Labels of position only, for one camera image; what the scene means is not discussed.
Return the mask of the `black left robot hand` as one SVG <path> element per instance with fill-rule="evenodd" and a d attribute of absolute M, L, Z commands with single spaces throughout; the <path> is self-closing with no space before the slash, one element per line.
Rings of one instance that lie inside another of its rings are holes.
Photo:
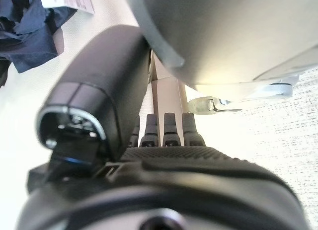
<path fill-rule="evenodd" d="M 307 230 L 301 202 L 269 170 L 207 147 L 189 115 L 185 145 L 137 146 L 151 48 L 139 28 L 96 35 L 37 114 L 50 160 L 29 171 L 19 230 Z"/>

